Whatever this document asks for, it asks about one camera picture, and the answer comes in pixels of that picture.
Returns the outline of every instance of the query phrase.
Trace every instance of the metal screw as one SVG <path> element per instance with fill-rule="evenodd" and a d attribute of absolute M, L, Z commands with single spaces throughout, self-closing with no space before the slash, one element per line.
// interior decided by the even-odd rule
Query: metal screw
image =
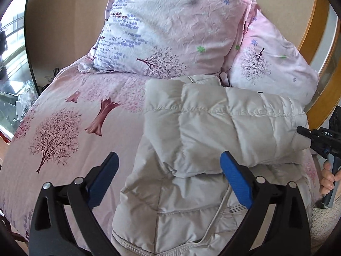
<path fill-rule="evenodd" d="M 51 186 L 50 182 L 46 182 L 45 184 L 43 184 L 43 189 L 49 189 Z"/>
<path fill-rule="evenodd" d="M 80 185 L 81 183 L 84 182 L 84 178 L 83 177 L 77 177 L 74 182 L 76 185 Z"/>
<path fill-rule="evenodd" d="M 297 187 L 296 183 L 293 182 L 293 181 L 291 181 L 291 182 L 289 183 L 289 186 L 290 186 L 291 188 L 293 188 L 293 189 Z"/>
<path fill-rule="evenodd" d="M 258 176 L 258 177 L 256 178 L 256 181 L 257 181 L 258 183 L 260 183 L 260 184 L 264 184 L 266 180 L 265 180 L 264 177 Z"/>

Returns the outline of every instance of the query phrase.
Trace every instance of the pink bed sheet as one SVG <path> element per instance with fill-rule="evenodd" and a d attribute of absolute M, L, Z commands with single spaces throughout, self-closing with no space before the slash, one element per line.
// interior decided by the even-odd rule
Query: pink bed sheet
<path fill-rule="evenodd" d="M 80 74 L 75 63 L 41 94 L 14 135 L 0 172 L 0 208 L 29 240 L 30 220 L 42 185 L 69 184 L 114 151 L 120 166 L 101 205 L 93 210 L 111 235 L 120 190 L 131 173 L 143 134 L 144 83 L 129 73 Z M 72 211 L 67 208 L 67 215 Z M 71 229 L 85 247 L 75 222 Z"/>

